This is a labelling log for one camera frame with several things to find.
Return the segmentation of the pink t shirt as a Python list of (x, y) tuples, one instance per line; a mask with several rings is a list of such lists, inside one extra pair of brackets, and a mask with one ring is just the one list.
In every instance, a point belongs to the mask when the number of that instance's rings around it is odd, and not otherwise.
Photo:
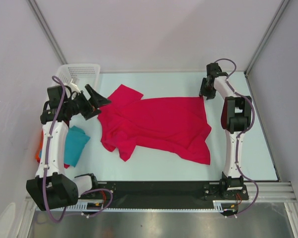
[(180, 158), (210, 165), (206, 144), (212, 128), (207, 122), (204, 99), (200, 97), (143, 98), (143, 94), (120, 85), (102, 108), (98, 120), (101, 143), (118, 150), (128, 161), (137, 146), (167, 151)]

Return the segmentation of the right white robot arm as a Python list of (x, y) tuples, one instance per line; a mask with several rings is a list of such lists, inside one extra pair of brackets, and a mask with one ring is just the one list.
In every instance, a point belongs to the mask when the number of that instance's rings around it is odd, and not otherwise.
[(219, 93), (223, 98), (221, 126), (226, 136), (226, 160), (219, 183), (204, 188), (205, 198), (239, 199), (247, 195), (240, 160), (244, 135), (254, 124), (252, 99), (233, 88), (229, 83), (230, 74), (222, 71), (219, 60), (208, 64), (206, 70), (199, 96), (211, 100)]

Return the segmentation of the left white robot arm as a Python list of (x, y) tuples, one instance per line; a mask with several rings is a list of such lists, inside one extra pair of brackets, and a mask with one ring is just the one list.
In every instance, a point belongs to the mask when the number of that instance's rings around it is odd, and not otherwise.
[(65, 143), (70, 120), (81, 114), (88, 120), (101, 113), (100, 108), (110, 100), (98, 94), (89, 84), (83, 91), (72, 86), (52, 86), (47, 89), (49, 100), (45, 102), (40, 116), (43, 129), (42, 154), (39, 168), (33, 179), (26, 182), (26, 190), (42, 211), (64, 208), (77, 204), (82, 194), (95, 198), (100, 186), (94, 174), (84, 174), (69, 179), (65, 175)]

